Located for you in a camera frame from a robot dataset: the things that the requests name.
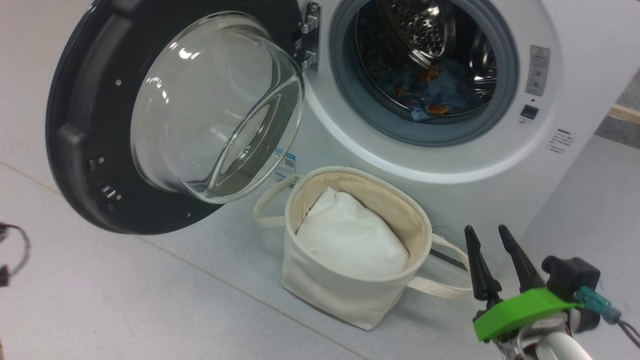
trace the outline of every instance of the front-load washer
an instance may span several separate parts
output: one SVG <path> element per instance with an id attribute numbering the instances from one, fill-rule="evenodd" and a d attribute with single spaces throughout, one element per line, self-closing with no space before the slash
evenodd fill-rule
<path id="1" fill-rule="evenodd" d="M 85 219 L 136 234 L 274 172 L 359 168 L 453 243 L 473 225 L 495 267 L 497 226 L 523 235 L 637 69 L 638 18 L 637 0 L 98 0 L 54 75 L 49 161 Z"/>

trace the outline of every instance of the green plastic part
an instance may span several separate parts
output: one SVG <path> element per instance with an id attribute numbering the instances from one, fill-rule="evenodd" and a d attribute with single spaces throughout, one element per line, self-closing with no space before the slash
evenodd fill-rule
<path id="1" fill-rule="evenodd" d="M 547 288 L 531 289 L 487 310 L 476 319 L 474 329 L 478 340 L 493 340 L 560 311 L 580 307 L 583 306 L 561 300 Z"/>

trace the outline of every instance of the white fabric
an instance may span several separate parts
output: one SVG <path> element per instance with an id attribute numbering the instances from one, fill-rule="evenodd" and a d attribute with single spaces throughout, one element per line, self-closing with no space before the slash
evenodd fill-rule
<path id="1" fill-rule="evenodd" d="M 285 207 L 284 221 L 261 216 L 269 201 L 299 180 Z M 326 264 L 308 251 L 296 236 L 305 217 L 327 186 L 347 192 L 382 218 L 409 253 L 409 262 L 399 274 L 386 277 L 351 275 Z M 317 169 L 302 177 L 295 174 L 263 195 L 253 210 L 266 226 L 284 223 L 282 286 L 309 304 L 361 329 L 373 329 L 396 304 L 403 291 L 412 287 L 441 297 L 460 297 L 472 288 L 455 288 L 416 277 L 431 250 L 431 244 L 454 249 L 468 269 L 466 254 L 432 233 L 424 210 L 407 194 L 377 177 L 347 167 Z"/>
<path id="2" fill-rule="evenodd" d="M 311 207 L 296 235 L 311 254 L 351 275 L 395 275 L 409 261 L 409 253 L 378 215 L 332 188 Z"/>

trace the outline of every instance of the door hinge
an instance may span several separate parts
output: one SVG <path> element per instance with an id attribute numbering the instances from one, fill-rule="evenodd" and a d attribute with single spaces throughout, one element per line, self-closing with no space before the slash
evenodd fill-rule
<path id="1" fill-rule="evenodd" d="M 302 70 L 318 71 L 321 10 L 320 4 L 309 2 L 304 23 L 300 23 L 300 38 L 296 41 L 294 57 L 300 58 L 298 65 Z"/>

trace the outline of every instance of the laundry basket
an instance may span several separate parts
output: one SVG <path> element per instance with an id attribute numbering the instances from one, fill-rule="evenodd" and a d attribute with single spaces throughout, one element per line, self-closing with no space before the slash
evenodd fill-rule
<path id="1" fill-rule="evenodd" d="M 269 202 L 295 182 L 284 217 L 262 216 Z M 327 186 L 351 194 L 387 223 L 409 253 L 405 270 L 387 277 L 347 274 L 321 261 L 300 243 L 296 233 Z M 467 255 L 432 233 L 424 210 L 407 194 L 365 172 L 348 167 L 324 167 L 306 176 L 294 174 L 265 193 L 253 212 L 263 227 L 285 227 L 282 286 L 309 304 L 361 329 L 373 329 L 406 287 L 445 298 L 460 297 L 472 290 L 415 276 L 432 244 L 455 250 L 468 270 Z"/>

